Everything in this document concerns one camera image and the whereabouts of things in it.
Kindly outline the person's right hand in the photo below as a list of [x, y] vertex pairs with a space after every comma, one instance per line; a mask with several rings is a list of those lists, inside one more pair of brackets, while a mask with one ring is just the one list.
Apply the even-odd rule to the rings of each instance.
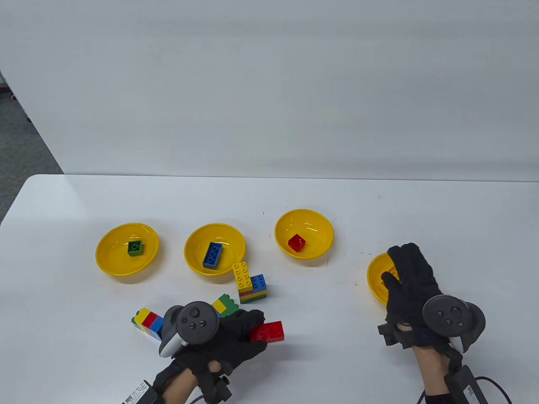
[[387, 346], [402, 344], [404, 349], [434, 348], [449, 358], [449, 371], [456, 373], [462, 367], [462, 354], [450, 346], [448, 338], [435, 333], [423, 317], [425, 303], [441, 295], [432, 267], [416, 244], [393, 246], [387, 251], [398, 278], [384, 272], [382, 281], [389, 291], [386, 323], [379, 325], [379, 334]]

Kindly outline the person's left hand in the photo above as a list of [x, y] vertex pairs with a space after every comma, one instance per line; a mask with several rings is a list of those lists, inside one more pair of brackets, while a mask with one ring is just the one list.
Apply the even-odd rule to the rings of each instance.
[[231, 393], [224, 377], [243, 362], [266, 350], [264, 340], [252, 342], [250, 331], [264, 324], [264, 313], [239, 310], [221, 318], [214, 338], [202, 345], [187, 345], [173, 355], [173, 361], [156, 375], [152, 385], [157, 403], [184, 404], [195, 388], [204, 402], [218, 404]]

